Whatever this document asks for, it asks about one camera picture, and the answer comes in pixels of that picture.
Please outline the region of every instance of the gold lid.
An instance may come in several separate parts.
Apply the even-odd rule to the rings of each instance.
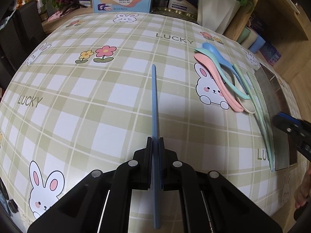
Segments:
[[[157,7],[152,9],[152,14],[164,15],[173,18],[179,18],[192,23],[197,23],[197,15],[193,15],[187,12],[174,10],[170,8]]]

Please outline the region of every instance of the white spoon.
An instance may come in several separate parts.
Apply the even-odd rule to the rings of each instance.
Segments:
[[[240,90],[241,92],[244,92],[245,93],[245,90],[243,89],[243,87],[241,86],[241,84],[239,83],[239,81],[237,80],[236,76],[233,76],[234,77],[234,84],[235,84],[235,87]],[[239,102],[239,104],[241,104],[241,106],[243,107],[243,109],[250,113],[250,114],[254,114],[256,112],[255,110],[255,106],[254,104],[252,103],[251,100],[244,100],[244,99],[241,99],[239,98],[239,96],[237,94],[235,94],[236,98],[237,98],[237,101]]]

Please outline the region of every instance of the green plaid pattern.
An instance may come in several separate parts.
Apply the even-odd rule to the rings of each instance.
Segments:
[[[200,101],[194,48],[210,41],[227,60],[238,64],[248,81],[246,72],[254,74],[259,67],[238,43],[196,24],[144,13],[132,23],[114,23],[114,18],[116,13],[82,15],[72,19],[83,20],[81,25],[63,24],[44,41],[51,47],[19,68],[2,99],[0,175],[21,213],[34,220],[28,204],[32,160],[44,183],[54,170],[64,174],[61,197],[93,169],[114,170],[145,147],[151,135],[152,64],[157,67],[160,136],[165,147],[195,170],[219,171],[267,214],[276,212],[284,170],[270,172],[254,115]],[[205,39],[200,32],[223,44]],[[114,59],[94,62],[95,50],[106,45],[117,48]],[[87,50],[94,55],[76,63]],[[233,81],[230,71],[224,70]],[[290,87],[276,76],[291,114],[300,117]],[[33,102],[19,104],[23,96],[31,96],[27,103]],[[262,111],[269,122],[267,109]],[[305,169],[306,159],[299,155],[298,164],[286,170],[291,173],[291,195]],[[162,194],[163,232],[182,231],[178,196],[178,192]],[[150,190],[133,192],[129,232],[153,232],[150,204]]]

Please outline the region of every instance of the white rabbit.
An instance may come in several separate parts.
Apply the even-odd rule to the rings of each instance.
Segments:
[[[286,171],[285,171],[284,176],[283,176],[283,191],[282,191],[281,207],[286,204],[289,197],[290,197],[290,174],[288,175],[288,178],[287,178]]]
[[[43,51],[51,47],[51,45],[46,45],[46,44],[47,42],[41,45],[38,50],[36,50],[32,55],[28,57],[28,59],[26,60],[27,65],[30,65],[32,62],[36,60],[36,58],[39,57],[40,53],[42,53]]]
[[[257,59],[254,57],[253,54],[251,54],[249,51],[245,51],[242,47],[241,47],[242,52],[244,52],[246,54],[246,57],[248,58],[249,62],[255,66],[260,67]]]
[[[132,14],[132,15],[125,15],[125,14],[118,14],[117,18],[114,19],[115,23],[120,23],[120,22],[126,22],[126,23],[132,23],[136,21],[136,16],[138,14]]]
[[[223,109],[229,109],[228,103],[209,71],[200,63],[195,63],[194,69],[200,76],[197,81],[196,91],[201,102],[207,105],[215,103],[220,105]]]
[[[64,175],[60,171],[54,171],[43,185],[40,169],[35,161],[29,166],[30,181],[33,189],[30,192],[29,207],[36,219],[47,211],[59,199],[58,195],[65,185]]]

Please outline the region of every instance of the white flower pot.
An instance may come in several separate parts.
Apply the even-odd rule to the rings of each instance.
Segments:
[[[223,34],[239,8],[237,0],[199,0],[197,22]]]

